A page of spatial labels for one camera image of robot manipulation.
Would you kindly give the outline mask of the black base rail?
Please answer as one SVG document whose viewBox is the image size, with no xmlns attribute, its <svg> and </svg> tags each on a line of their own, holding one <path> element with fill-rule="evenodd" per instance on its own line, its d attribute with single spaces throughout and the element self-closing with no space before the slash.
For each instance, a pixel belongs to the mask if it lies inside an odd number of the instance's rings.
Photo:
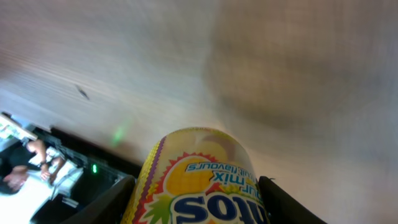
<svg viewBox="0 0 398 224">
<path fill-rule="evenodd" d="M 62 223 L 77 214 L 128 175 L 136 180 L 141 166 L 57 128 L 33 132 L 76 165 L 54 186 L 49 199 L 34 213 L 31 223 Z"/>
</svg>

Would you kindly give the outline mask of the person at desk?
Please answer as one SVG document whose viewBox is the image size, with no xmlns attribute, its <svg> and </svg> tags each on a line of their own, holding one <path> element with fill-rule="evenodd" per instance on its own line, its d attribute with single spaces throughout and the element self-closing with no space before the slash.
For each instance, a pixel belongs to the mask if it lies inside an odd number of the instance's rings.
<svg viewBox="0 0 398 224">
<path fill-rule="evenodd" d="M 40 178 L 52 185 L 67 159 L 60 153 L 50 161 L 47 149 L 52 145 L 43 140 L 17 142 L 1 151 L 1 193 L 14 195 L 29 178 L 29 171 L 40 171 Z"/>
</svg>

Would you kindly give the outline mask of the yellow lidded jar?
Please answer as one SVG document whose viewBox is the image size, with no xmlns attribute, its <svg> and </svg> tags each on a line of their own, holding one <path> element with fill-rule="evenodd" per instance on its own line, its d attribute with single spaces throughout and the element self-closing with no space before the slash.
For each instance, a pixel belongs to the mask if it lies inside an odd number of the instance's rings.
<svg viewBox="0 0 398 224">
<path fill-rule="evenodd" d="M 217 129 L 185 128 L 150 151 L 121 221 L 266 224 L 269 217 L 245 148 Z"/>
</svg>

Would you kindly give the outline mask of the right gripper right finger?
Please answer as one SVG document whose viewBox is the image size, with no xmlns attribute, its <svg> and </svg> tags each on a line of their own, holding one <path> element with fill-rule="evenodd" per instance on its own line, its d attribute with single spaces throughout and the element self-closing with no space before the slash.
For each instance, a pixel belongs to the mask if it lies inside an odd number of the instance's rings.
<svg viewBox="0 0 398 224">
<path fill-rule="evenodd" d="M 261 176 L 258 185 L 270 223 L 326 224 L 270 178 Z"/>
</svg>

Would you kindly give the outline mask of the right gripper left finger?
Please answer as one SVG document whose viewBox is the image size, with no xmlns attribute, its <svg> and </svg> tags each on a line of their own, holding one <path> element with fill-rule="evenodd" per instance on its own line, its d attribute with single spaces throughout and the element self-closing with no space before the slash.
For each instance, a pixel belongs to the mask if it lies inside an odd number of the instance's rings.
<svg viewBox="0 0 398 224">
<path fill-rule="evenodd" d="M 119 223 L 135 184 L 136 179 L 128 175 L 62 224 Z"/>
</svg>

